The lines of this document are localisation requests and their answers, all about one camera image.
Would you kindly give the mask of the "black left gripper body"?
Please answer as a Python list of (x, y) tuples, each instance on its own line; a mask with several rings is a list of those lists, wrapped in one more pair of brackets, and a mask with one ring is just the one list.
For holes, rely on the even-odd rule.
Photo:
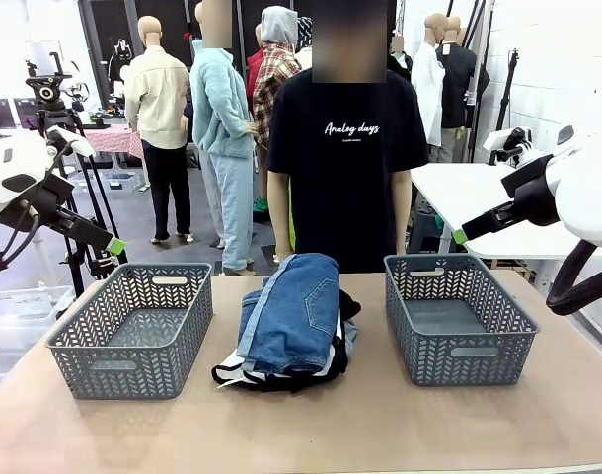
[(72, 198), (73, 190), (74, 185), (69, 180), (51, 174), (25, 191), (22, 200), (38, 217), (39, 226), (56, 232), (69, 232), (77, 219), (77, 214), (65, 206)]

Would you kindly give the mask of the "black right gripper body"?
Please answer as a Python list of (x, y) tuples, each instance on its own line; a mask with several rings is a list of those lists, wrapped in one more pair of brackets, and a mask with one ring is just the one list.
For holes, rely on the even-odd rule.
[(505, 226), (529, 221), (546, 227), (560, 220), (546, 176), (547, 165), (553, 158), (553, 154), (540, 157), (501, 180), (510, 198), (500, 208), (500, 221)]

